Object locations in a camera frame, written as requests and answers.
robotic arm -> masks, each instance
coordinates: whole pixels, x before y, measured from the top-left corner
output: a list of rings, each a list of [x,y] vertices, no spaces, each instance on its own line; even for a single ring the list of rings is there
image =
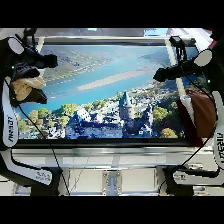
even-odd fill
[[[37,68],[54,68],[57,56],[41,55],[22,39],[8,37],[0,40],[0,175],[24,187],[31,195],[58,195],[61,170],[38,168],[17,162],[12,147],[18,141],[17,118],[10,103],[10,83],[16,64],[23,62]]]
[[[178,48],[184,43],[180,37],[171,37],[171,43]],[[219,39],[212,49],[206,49],[191,60],[178,60],[178,65],[166,69],[159,69],[154,79],[164,82],[167,79],[173,80],[189,74],[204,74],[208,86],[212,92],[216,111],[217,121],[214,131],[214,157],[218,165],[217,171],[192,170],[186,167],[167,167],[165,171],[167,186],[174,181],[178,185],[189,186],[224,186],[224,36]]]

screen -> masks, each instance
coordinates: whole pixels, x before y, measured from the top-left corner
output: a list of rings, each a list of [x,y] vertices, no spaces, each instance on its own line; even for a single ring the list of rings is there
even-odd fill
[[[198,54],[195,47],[186,50],[190,57]],[[43,74],[47,104],[21,106],[46,138],[184,137],[176,81],[153,80],[157,69],[171,65],[166,46],[44,45],[41,54],[58,57],[58,66]],[[16,113],[19,138],[41,138]]]

blue water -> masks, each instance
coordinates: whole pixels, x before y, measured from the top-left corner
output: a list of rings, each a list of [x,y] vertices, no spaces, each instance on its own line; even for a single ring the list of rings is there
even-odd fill
[[[93,102],[98,99],[105,99],[115,96],[117,92],[123,92],[136,87],[146,85],[152,80],[156,70],[161,67],[159,61],[151,62],[149,59],[140,58],[145,55],[158,55],[160,57],[169,58],[166,47],[152,47],[152,46],[45,46],[44,48],[70,47],[73,50],[83,51],[85,53],[94,53],[94,51],[106,52],[113,61],[110,64],[103,65],[97,70],[86,72],[80,75],[75,75],[68,78],[60,79],[59,81],[49,82],[43,89],[48,97],[47,104],[25,103],[22,108],[28,114],[32,110],[40,108],[48,108],[55,110],[61,107],[62,104],[85,104]],[[77,87],[106,78],[111,75],[116,75],[122,72],[134,71],[136,69],[150,66],[152,68],[151,74],[140,75],[137,77],[121,80],[112,84],[101,86],[98,88],[78,91]]]

tower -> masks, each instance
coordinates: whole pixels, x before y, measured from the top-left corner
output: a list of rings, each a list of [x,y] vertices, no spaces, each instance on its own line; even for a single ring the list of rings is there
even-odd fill
[[[135,117],[134,106],[127,92],[124,92],[124,95],[119,100],[119,115],[121,120],[130,120]]]

metal bracket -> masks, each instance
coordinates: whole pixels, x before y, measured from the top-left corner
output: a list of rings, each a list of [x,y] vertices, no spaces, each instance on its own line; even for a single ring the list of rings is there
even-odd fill
[[[120,171],[103,171],[102,193],[104,196],[117,196],[122,191],[122,177]]]

